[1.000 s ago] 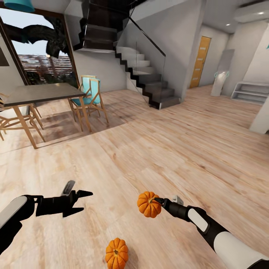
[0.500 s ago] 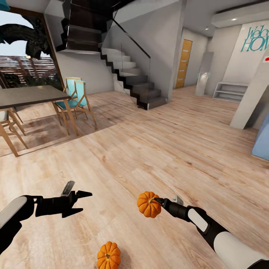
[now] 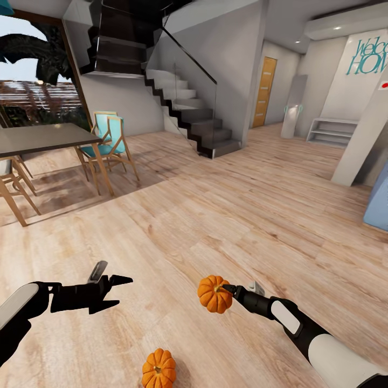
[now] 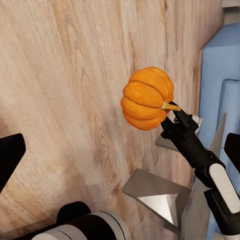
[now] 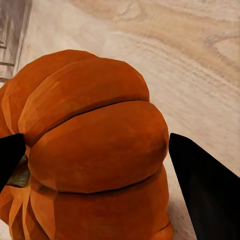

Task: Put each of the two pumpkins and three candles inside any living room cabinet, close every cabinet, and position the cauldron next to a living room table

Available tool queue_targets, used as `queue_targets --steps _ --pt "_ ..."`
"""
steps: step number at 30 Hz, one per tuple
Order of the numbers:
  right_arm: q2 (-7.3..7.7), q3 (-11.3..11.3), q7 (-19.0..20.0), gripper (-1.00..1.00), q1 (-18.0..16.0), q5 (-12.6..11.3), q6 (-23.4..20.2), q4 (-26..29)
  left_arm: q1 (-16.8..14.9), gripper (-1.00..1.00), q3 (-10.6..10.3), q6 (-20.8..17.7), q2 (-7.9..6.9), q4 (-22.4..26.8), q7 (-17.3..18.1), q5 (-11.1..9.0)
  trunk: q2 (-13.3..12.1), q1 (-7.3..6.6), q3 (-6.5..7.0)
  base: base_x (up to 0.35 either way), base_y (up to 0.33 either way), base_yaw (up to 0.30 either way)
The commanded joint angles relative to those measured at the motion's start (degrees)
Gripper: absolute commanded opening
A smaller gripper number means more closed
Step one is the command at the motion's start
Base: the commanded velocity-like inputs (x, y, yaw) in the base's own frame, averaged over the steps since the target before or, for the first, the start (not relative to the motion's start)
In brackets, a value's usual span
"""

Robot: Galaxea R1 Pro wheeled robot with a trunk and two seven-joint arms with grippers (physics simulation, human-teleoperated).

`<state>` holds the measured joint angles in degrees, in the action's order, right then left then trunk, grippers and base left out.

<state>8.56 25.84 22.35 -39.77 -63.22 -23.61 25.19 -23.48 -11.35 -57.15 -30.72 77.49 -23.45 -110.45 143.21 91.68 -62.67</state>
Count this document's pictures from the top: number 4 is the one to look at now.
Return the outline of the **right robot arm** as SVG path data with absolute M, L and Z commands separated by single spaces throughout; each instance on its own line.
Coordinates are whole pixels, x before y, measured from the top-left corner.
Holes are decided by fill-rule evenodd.
M 174 122 L 168 117 L 160 124 L 164 139 L 170 139 L 179 152 L 195 169 L 195 175 L 209 189 L 204 192 L 208 207 L 219 226 L 224 240 L 240 240 L 240 194 L 237 193 L 226 171 L 226 165 L 195 134 L 202 118 L 173 110 Z

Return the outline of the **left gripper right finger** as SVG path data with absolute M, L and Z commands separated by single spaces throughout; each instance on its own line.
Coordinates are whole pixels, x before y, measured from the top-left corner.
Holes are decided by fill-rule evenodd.
M 240 173 L 240 135 L 228 133 L 225 140 L 224 151 Z

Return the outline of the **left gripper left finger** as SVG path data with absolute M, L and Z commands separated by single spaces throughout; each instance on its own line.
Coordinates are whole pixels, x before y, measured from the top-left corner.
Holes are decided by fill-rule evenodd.
M 22 133 L 0 138 L 0 193 L 26 153 Z

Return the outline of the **pumpkin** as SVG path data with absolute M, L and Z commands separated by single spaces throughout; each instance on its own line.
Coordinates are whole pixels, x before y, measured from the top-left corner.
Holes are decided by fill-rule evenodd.
M 122 91 L 120 105 L 126 121 L 133 127 L 150 131 L 165 120 L 170 111 L 180 111 L 173 104 L 174 84 L 158 67 L 146 67 L 135 72 Z

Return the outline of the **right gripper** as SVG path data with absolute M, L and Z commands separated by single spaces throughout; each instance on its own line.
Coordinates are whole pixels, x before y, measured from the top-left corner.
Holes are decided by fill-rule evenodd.
M 192 157 L 202 150 L 203 143 L 195 134 L 199 125 L 183 109 L 172 111 L 178 122 L 172 122 L 168 117 L 160 124 L 164 139 L 170 139 L 184 157 Z

